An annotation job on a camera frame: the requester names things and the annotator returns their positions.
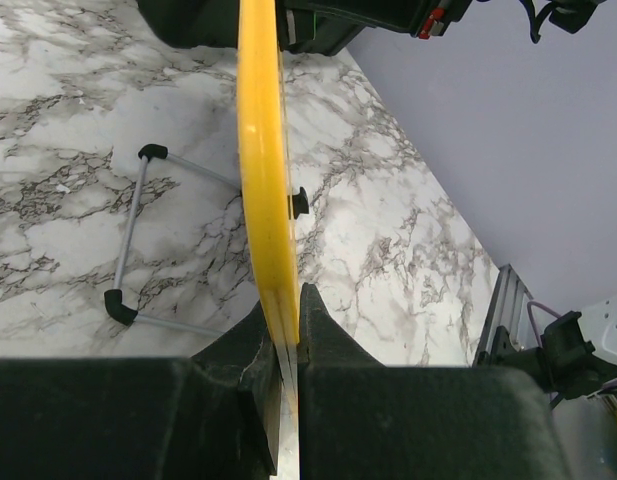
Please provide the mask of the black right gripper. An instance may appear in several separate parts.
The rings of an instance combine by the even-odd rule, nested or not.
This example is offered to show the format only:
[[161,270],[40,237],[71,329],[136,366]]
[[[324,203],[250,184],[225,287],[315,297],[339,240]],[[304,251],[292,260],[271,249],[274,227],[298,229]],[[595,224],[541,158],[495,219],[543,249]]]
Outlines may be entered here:
[[532,0],[517,0],[528,21],[529,38],[538,44],[542,38],[541,29],[546,21],[562,31],[574,35],[592,18],[601,5],[597,0],[551,0],[544,1],[540,8]]

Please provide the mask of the yellow framed whiteboard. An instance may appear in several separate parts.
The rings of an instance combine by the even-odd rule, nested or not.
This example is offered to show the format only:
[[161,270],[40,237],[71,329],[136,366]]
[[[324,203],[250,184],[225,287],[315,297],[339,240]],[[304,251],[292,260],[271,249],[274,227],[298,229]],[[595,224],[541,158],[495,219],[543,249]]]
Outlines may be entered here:
[[276,5],[239,6],[237,130],[250,258],[288,402],[298,405],[299,282]]

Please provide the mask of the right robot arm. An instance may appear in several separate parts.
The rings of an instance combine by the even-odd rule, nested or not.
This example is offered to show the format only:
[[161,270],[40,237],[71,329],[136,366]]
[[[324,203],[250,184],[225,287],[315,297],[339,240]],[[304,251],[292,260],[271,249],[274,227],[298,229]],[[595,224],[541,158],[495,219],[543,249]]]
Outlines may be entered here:
[[568,401],[597,399],[617,421],[617,295],[559,313],[535,300],[506,266],[473,364],[526,373],[548,396],[552,411]]

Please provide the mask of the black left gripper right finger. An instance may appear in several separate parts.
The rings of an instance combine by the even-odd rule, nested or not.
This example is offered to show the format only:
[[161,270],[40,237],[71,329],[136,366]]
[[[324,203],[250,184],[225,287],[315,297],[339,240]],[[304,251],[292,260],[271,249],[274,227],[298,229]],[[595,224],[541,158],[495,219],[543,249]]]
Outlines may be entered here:
[[386,366],[305,284],[299,468],[304,479],[567,479],[543,394],[499,367]]

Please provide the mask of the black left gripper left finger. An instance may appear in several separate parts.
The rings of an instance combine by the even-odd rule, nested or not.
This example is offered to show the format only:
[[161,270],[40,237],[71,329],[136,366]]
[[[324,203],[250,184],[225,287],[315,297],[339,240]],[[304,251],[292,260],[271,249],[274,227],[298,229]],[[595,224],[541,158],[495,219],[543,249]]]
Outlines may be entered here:
[[189,357],[0,360],[0,479],[267,479],[280,376],[263,311]]

